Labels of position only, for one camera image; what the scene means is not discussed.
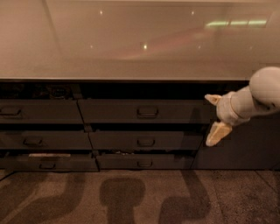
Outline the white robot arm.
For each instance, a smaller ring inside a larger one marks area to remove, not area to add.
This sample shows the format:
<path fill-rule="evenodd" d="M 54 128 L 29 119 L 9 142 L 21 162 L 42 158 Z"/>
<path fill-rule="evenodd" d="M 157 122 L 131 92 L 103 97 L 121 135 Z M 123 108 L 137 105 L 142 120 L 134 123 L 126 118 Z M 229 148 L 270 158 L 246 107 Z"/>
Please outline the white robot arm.
<path fill-rule="evenodd" d="M 262 68 L 252 75 L 246 87 L 224 95 L 206 94 L 205 99 L 216 107 L 219 119 L 213 123 L 206 138 L 206 145 L 214 146 L 234 126 L 247 123 L 252 117 L 275 114 L 280 110 L 280 68 Z"/>

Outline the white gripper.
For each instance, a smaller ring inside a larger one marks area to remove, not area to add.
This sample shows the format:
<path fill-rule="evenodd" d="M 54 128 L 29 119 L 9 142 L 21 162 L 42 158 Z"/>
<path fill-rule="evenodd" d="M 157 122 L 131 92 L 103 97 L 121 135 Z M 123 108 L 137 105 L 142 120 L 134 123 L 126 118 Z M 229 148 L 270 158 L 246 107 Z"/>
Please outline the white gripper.
<path fill-rule="evenodd" d="M 232 126 L 238 126 L 249 121 L 249 118 L 240 117 L 233 109 L 231 99 L 235 92 L 229 92 L 223 96 L 218 94 L 206 94 L 205 99 L 216 106 L 216 113 L 220 122 L 214 122 L 207 137 L 206 146 L 212 147 L 220 142 L 232 131 Z"/>

